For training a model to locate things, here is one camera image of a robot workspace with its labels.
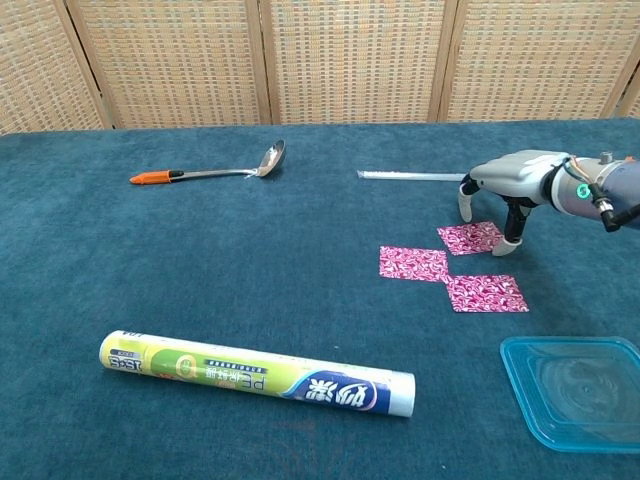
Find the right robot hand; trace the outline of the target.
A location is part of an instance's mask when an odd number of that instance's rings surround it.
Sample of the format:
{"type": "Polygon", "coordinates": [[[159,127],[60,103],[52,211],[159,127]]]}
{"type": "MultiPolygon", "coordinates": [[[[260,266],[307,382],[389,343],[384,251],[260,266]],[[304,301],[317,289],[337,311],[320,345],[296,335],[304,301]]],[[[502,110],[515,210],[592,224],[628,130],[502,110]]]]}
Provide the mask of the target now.
{"type": "Polygon", "coordinates": [[[550,202],[545,181],[568,158],[566,152],[520,150],[477,165],[463,177],[458,208],[464,222],[472,220],[472,196],[481,189],[498,195],[508,206],[504,232],[492,248],[493,256],[506,256],[521,245],[531,210],[550,202]]]}

